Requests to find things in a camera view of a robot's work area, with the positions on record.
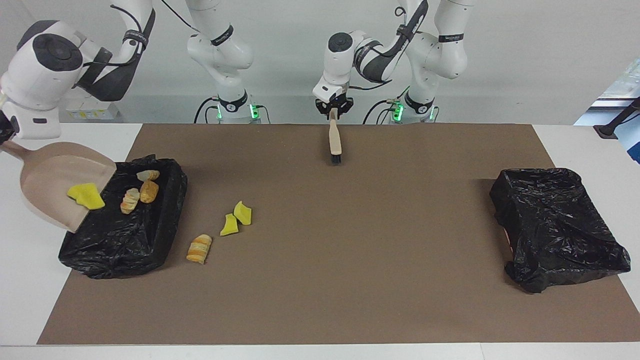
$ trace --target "yellow sponge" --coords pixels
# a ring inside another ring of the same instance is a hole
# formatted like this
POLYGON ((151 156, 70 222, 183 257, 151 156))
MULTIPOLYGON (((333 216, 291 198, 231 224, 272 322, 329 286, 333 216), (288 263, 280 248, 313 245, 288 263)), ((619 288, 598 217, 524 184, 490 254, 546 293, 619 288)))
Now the yellow sponge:
POLYGON ((104 201, 94 183, 71 186, 67 191, 67 196, 89 210, 104 208, 104 201))
POLYGON ((247 208, 242 201, 238 202, 234 208, 234 216, 243 225, 251 225, 251 208, 247 208))
POLYGON ((227 214, 225 227, 220 231, 220 236, 226 236, 238 233, 240 230, 238 229, 238 220, 233 214, 227 214))

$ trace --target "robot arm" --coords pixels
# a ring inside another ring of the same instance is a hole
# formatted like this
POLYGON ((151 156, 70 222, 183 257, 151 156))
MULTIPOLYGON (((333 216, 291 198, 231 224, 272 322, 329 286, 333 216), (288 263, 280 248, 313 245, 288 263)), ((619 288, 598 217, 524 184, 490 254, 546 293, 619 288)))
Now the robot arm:
POLYGON ((351 68, 373 83, 386 83, 396 68, 400 57, 413 40, 420 25, 424 21, 429 5, 427 0, 399 0, 399 9, 404 11, 404 24, 398 27, 393 42, 386 47, 367 36, 362 31, 352 33, 337 33, 329 39, 324 54, 324 74, 314 88, 314 95, 318 98, 318 108, 339 107, 340 113, 344 109, 346 92, 351 79, 351 68))
POLYGON ((253 51, 234 34, 228 18, 220 13, 220 0, 186 0, 199 34, 188 42, 188 52, 211 75, 224 121, 248 122, 253 118, 251 99, 239 70, 253 63, 253 51))
POLYGON ((73 86, 102 101, 124 96, 147 46, 155 12, 151 0, 113 2, 128 27, 115 57, 64 22, 38 21, 26 31, 0 79, 2 118, 18 138, 59 137, 58 103, 73 86))
POLYGON ((405 117, 420 121, 433 105, 440 78, 455 79, 467 68, 464 32, 477 0, 442 0, 435 15, 440 34, 418 33, 407 48, 413 80, 402 100, 405 117))

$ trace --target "black garbage bag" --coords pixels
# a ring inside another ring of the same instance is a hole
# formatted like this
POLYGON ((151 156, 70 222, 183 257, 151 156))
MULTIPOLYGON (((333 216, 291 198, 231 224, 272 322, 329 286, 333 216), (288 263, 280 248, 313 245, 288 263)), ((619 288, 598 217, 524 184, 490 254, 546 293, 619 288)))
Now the black garbage bag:
POLYGON ((128 163, 117 170, 105 189, 105 207, 90 211, 75 234, 67 233, 58 258, 92 279, 111 279, 145 274, 166 260, 178 228, 187 191, 187 176, 175 160, 155 155, 128 163), (151 204, 139 202, 125 215, 120 203, 125 192, 140 189, 136 174, 159 170, 160 187, 151 204))
POLYGON ((513 251, 507 274, 524 290, 578 284, 631 271, 631 260, 565 168, 503 170, 493 184, 495 218, 513 251))

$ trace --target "beige dustpan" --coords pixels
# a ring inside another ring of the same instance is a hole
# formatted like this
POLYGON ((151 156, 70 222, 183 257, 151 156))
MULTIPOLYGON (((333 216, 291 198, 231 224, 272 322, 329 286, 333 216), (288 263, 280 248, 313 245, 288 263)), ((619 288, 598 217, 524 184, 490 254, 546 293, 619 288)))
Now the beige dustpan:
POLYGON ((111 159, 78 143, 56 142, 32 151, 7 141, 0 151, 24 162, 20 188, 33 207, 30 210, 72 233, 89 211, 67 197, 69 188, 95 183, 101 192, 116 171, 111 159))

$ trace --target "brown paper mat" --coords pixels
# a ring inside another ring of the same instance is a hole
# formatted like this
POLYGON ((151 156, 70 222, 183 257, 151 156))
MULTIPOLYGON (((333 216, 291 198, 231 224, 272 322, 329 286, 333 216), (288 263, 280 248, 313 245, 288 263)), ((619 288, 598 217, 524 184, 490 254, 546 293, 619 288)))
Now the brown paper mat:
POLYGON ((488 192, 503 168, 552 167, 531 126, 144 125, 129 159, 189 176, 164 267, 72 272, 39 344, 640 341, 618 277, 529 295, 488 192), (243 200, 253 225, 221 238, 243 200), (184 259, 214 236, 207 264, 184 259))

